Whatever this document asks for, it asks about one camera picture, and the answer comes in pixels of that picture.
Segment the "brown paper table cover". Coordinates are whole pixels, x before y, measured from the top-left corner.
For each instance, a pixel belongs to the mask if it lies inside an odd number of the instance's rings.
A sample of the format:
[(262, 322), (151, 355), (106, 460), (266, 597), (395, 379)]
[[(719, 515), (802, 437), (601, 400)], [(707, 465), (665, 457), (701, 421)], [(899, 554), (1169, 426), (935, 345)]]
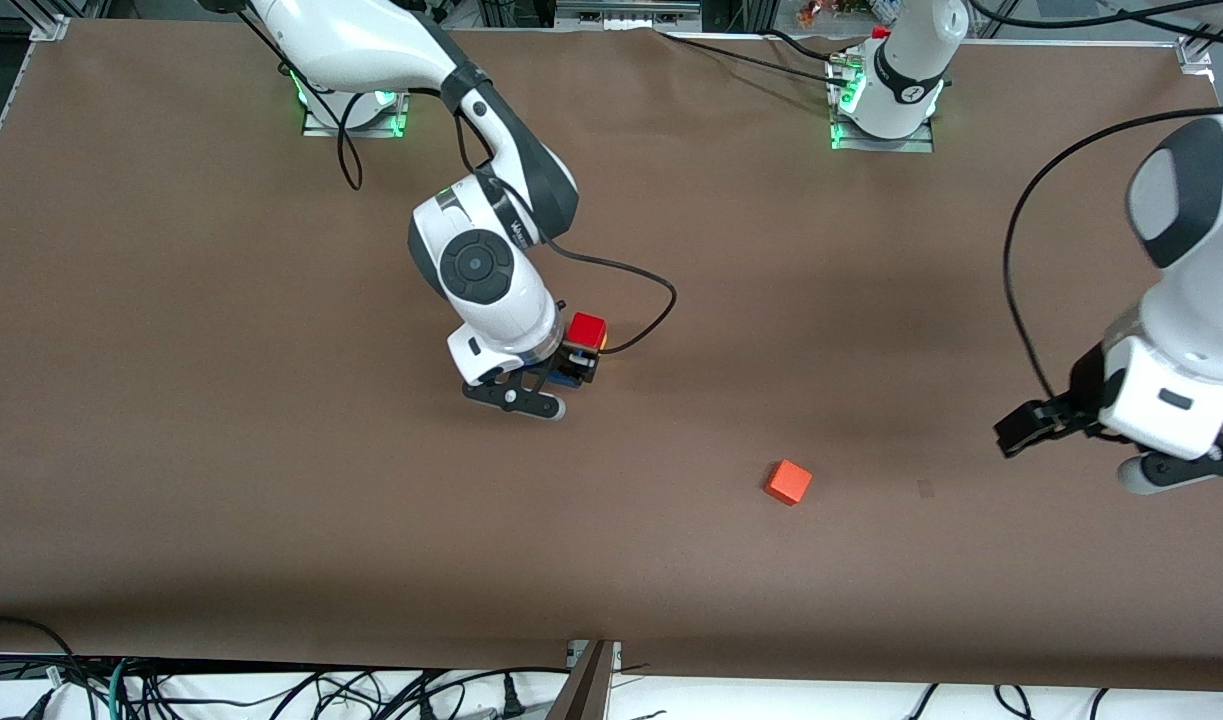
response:
[(563, 244), (670, 318), (563, 421), (465, 400), (406, 241), (464, 178), (442, 101), (353, 192), (245, 27), (76, 22), (0, 131), (0, 615), (105, 656), (1223, 689), (1223, 479), (992, 434), (1037, 395), (1022, 187), (1210, 81), (969, 45), (934, 152), (835, 152), (806, 81), (648, 29), (457, 42), (574, 172)]

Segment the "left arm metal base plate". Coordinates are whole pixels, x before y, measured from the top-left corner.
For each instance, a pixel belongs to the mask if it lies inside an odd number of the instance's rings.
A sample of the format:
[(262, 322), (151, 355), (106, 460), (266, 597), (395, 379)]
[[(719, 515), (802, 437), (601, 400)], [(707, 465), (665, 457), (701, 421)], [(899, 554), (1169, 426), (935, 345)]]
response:
[(832, 54), (826, 64), (829, 88), (830, 149), (855, 152), (932, 152), (931, 117), (944, 82), (931, 90), (911, 86), (892, 90), (870, 76), (866, 56)]

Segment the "orange wooden block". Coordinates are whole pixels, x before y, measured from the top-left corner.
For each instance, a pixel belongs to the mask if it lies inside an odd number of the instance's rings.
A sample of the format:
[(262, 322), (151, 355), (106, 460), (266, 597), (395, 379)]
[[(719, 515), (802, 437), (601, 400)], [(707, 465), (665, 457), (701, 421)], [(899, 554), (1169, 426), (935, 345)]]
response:
[(802, 466), (784, 458), (777, 462), (766, 479), (763, 491), (786, 506), (795, 506), (806, 498), (813, 474)]

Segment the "grey metal rail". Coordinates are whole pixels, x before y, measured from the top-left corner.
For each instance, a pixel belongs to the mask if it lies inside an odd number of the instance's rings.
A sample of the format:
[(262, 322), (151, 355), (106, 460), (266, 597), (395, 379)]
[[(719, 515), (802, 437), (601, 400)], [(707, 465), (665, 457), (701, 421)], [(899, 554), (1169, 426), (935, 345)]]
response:
[(555, 0), (556, 29), (665, 29), (702, 31), (701, 0)]

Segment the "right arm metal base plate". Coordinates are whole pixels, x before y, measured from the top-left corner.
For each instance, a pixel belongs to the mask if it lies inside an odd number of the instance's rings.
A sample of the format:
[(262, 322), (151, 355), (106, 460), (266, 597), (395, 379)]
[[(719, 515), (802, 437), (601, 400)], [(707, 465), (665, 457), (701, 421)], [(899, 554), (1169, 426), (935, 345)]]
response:
[(338, 119), (345, 120), (350, 136), (363, 138), (401, 138), (405, 134), (410, 97), (393, 94), (386, 90), (372, 90), (368, 94), (342, 94), (342, 92), (324, 92), (327, 104), (318, 97), (311, 97), (305, 88), (297, 90), (297, 100), (303, 106), (305, 136), (327, 137), (336, 134), (338, 123), (331, 119), (331, 111)]

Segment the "brown angled strut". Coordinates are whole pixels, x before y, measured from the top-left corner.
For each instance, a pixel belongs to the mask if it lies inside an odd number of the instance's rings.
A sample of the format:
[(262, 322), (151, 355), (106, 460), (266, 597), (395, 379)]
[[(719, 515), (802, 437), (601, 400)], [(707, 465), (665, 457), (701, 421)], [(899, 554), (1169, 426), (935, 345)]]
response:
[(600, 644), (585, 652), (582, 661), (553, 700), (544, 720), (607, 720), (608, 693), (612, 689), (610, 661), (603, 656)]

